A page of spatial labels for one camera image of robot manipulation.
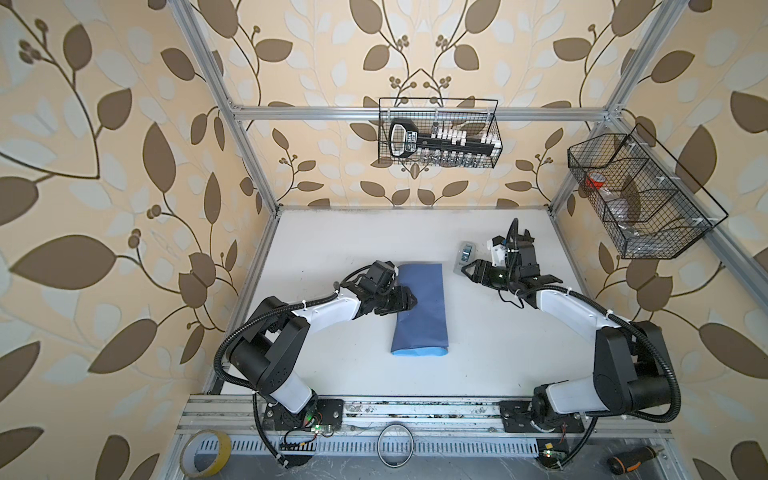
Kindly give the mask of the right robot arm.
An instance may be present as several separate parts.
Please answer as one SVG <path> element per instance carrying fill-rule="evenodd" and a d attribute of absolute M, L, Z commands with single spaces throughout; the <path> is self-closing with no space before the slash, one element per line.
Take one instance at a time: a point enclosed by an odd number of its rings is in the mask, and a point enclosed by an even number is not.
<path fill-rule="evenodd" d="M 578 414 L 628 415 L 654 423 L 677 418 L 682 392 L 660 327 L 651 321 L 630 322 L 564 287 L 560 278 L 542 273 L 533 237 L 515 225 L 491 240 L 490 252 L 490 259 L 478 259 L 471 245 L 463 246 L 459 272 L 498 294 L 512 294 L 517 307 L 549 314 L 593 348 L 591 374 L 536 387 L 520 421 L 551 432 Z"/>

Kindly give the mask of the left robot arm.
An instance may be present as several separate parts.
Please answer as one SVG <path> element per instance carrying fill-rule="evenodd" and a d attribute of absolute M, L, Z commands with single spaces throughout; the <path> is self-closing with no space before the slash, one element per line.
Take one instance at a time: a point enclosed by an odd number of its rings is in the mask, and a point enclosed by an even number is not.
<path fill-rule="evenodd" d="M 294 372 L 308 336 L 368 314 L 412 310 L 417 298 L 398 281 L 397 267 L 376 261 L 348 274 L 331 294 L 286 303 L 271 296 L 229 334 L 213 360 L 216 377 L 248 388 L 292 415 L 308 417 L 317 394 Z"/>

